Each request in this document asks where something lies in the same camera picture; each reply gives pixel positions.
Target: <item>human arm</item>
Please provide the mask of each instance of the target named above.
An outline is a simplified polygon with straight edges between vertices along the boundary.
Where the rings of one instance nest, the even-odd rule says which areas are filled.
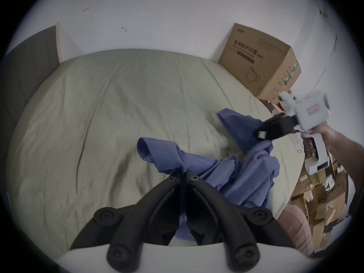
[[[355,199],[352,206],[355,209],[360,195],[364,193],[364,148],[332,129],[326,122],[312,129],[312,133],[322,135],[326,149],[342,164],[352,178],[355,187]]]

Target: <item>bed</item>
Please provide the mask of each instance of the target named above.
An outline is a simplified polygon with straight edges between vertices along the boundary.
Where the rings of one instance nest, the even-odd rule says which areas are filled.
[[[57,46],[56,39],[50,41]],[[7,158],[5,185],[14,220],[52,259],[66,253],[98,208],[134,204],[166,178],[139,158],[139,137],[173,140],[208,157],[243,158],[216,113],[230,108],[261,120],[272,116],[223,67],[182,53],[114,49],[59,60],[45,74],[28,98],[23,94],[19,116],[13,114],[9,92],[4,96],[14,124],[4,132],[2,157]],[[271,190],[277,218],[304,156],[286,136],[273,146],[271,155],[280,162]]]

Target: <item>label sticker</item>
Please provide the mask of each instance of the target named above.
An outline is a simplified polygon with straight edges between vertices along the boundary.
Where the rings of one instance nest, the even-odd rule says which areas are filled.
[[[320,111],[320,105],[318,103],[307,109],[308,115],[313,115],[319,111]]]

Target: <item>pink cushion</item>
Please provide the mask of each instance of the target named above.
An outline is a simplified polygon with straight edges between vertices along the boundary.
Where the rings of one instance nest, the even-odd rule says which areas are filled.
[[[306,256],[313,253],[312,234],[307,218],[297,206],[287,204],[278,222],[293,241],[296,249]]]

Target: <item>blue cloth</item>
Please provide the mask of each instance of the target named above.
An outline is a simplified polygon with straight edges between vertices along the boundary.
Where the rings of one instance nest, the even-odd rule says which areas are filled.
[[[269,190],[274,185],[273,179],[278,176],[279,162],[269,155],[273,149],[271,141],[258,142],[253,136],[263,122],[230,109],[223,109],[218,116],[239,148],[249,150],[243,161],[236,157],[217,160],[190,154],[182,151],[175,142],[153,138],[138,140],[138,154],[144,161],[153,163],[161,173],[193,171],[230,203],[245,207],[264,206],[271,210]],[[176,236],[191,239],[186,235],[185,220],[181,220],[180,225],[181,230]]]

